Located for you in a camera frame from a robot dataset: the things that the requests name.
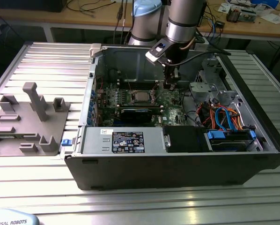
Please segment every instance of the metal bracket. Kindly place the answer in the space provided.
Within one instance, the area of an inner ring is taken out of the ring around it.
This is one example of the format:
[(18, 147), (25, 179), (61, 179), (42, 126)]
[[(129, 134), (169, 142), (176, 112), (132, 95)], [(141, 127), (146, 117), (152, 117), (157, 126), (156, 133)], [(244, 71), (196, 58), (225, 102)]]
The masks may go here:
[(95, 57), (96, 53), (100, 52), (101, 48), (102, 48), (102, 44), (91, 44), (89, 50), (90, 57), (91, 58)]

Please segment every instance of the label sticker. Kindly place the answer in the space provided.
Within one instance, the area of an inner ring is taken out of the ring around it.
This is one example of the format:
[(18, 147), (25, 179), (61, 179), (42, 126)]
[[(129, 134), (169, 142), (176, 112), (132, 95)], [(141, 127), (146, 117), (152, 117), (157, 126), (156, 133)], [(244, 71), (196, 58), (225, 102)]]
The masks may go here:
[(101, 135), (112, 135), (113, 129), (101, 129)]
[(144, 153), (143, 132), (113, 132), (112, 152)]

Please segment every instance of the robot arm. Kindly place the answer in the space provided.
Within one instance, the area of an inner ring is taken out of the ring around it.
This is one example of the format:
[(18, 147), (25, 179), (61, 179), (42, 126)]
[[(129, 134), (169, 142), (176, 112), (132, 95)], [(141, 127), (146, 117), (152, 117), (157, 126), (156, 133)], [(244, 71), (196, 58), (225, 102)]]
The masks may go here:
[(147, 53), (151, 62), (164, 66), (165, 85), (169, 88), (180, 79), (177, 64), (188, 55), (189, 43), (194, 38), (204, 0), (172, 0), (166, 29), (166, 37), (157, 42)]

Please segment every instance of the black plastic cover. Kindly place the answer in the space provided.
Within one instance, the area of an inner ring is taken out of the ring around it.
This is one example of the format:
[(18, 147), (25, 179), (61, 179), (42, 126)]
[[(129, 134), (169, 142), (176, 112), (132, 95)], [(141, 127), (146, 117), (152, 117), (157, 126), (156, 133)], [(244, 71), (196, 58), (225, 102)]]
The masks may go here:
[(194, 126), (164, 126), (164, 135), (168, 135), (170, 146), (167, 152), (208, 152), (204, 135), (205, 129)]

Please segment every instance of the blue latch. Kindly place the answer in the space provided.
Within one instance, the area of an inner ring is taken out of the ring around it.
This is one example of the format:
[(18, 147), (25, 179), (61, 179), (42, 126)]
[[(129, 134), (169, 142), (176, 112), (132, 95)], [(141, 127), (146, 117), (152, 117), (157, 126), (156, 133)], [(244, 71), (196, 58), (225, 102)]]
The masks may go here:
[(68, 147), (73, 145), (73, 140), (72, 139), (62, 139), (61, 145), (63, 147)]
[(251, 130), (249, 133), (250, 133), (253, 140), (257, 138), (257, 135), (253, 130)]
[(221, 130), (210, 130), (207, 133), (209, 139), (225, 138), (224, 132)]

